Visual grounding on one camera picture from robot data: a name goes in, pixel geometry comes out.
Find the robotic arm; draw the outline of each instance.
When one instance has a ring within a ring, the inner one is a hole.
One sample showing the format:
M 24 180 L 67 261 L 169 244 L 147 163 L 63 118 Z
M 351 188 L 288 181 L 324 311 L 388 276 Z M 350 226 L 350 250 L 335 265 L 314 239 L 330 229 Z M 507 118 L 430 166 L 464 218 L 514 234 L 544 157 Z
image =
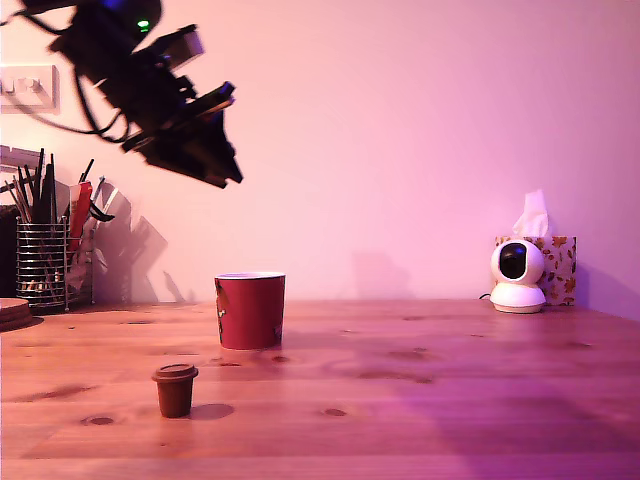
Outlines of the robotic arm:
M 161 0 L 22 0 L 27 18 L 62 7 L 76 8 L 68 28 L 49 46 L 73 65 L 87 120 L 103 139 L 140 152 L 147 163 L 220 188 L 242 174 L 224 132 L 224 108 L 233 103 L 234 86 L 225 82 L 198 97 L 186 77 L 172 70 L 203 52 L 195 25 L 135 50 L 162 15 Z M 88 78 L 107 101 L 120 109 L 127 125 L 140 131 L 120 139 L 104 135 L 86 102 L 80 78 Z

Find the green led light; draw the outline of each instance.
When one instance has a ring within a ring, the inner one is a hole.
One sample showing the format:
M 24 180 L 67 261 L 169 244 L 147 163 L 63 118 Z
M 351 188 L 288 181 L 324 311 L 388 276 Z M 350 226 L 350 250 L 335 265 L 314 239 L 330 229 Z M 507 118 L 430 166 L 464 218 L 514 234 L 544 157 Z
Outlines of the green led light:
M 138 27 L 142 33 L 149 31 L 149 20 L 140 20 L 138 22 Z

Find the camera lens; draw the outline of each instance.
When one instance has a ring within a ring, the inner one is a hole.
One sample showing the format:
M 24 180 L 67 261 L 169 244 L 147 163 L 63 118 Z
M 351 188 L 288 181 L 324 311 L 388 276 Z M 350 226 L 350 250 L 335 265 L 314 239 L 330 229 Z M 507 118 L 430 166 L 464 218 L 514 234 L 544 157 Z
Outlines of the camera lens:
M 500 251 L 500 272 L 512 280 L 522 277 L 527 269 L 527 248 L 521 243 L 510 243 Z

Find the coaster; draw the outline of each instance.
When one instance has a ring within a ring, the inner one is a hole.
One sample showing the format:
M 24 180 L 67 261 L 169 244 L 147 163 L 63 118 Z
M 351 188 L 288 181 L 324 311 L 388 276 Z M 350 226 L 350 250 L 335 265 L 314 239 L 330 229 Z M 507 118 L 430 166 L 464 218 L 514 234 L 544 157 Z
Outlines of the coaster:
M 33 320 L 29 302 L 22 298 L 0 298 L 0 332 L 27 325 Z

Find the paper cup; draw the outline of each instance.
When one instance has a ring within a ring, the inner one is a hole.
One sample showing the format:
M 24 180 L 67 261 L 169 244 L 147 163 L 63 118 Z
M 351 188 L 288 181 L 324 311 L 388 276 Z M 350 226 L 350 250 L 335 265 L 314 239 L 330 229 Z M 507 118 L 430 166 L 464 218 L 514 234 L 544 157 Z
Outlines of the paper cup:
M 193 379 L 198 369 L 189 363 L 167 365 L 151 377 L 158 384 L 158 403 L 163 417 L 189 415 L 193 395 Z
M 284 273 L 226 273 L 215 278 L 220 344 L 261 350 L 282 343 Z

